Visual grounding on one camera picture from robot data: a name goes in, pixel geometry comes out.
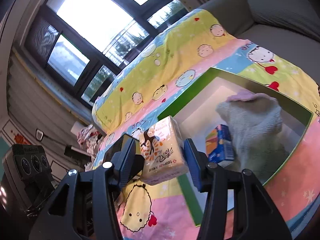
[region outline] small blue and orange package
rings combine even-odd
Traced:
[[[205,138],[205,149],[209,162],[227,167],[235,160],[229,128],[219,124]]]

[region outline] white star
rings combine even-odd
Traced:
[[[308,202],[307,202],[306,206],[309,204],[309,202],[310,203],[312,202],[312,198],[315,195],[315,193],[313,193],[313,190],[311,192],[310,192],[310,190],[308,190],[308,191],[309,191],[309,196],[307,197]]]
[[[171,237],[175,237],[176,231],[169,232],[169,235],[170,235]]]

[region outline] red heart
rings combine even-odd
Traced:
[[[156,224],[157,224],[157,219],[153,214],[151,214],[150,220],[148,222],[148,226],[151,227],[152,225],[155,226]]]
[[[269,67],[265,67],[264,69],[271,75],[273,75],[278,70],[276,66],[269,66]]]
[[[270,85],[268,85],[268,87],[270,87],[270,88],[274,89],[275,91],[279,92],[279,90],[278,90],[279,83],[276,82],[276,81],[273,81]]]

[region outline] sky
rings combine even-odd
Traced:
[[[65,0],[57,15],[101,52],[133,20],[111,0]]]

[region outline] windowsill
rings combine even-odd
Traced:
[[[72,115],[89,125],[92,123],[91,112],[78,100],[66,93],[52,78],[28,56],[28,52],[19,45],[12,46],[12,52],[35,81],[46,90],[59,104],[65,107]]]

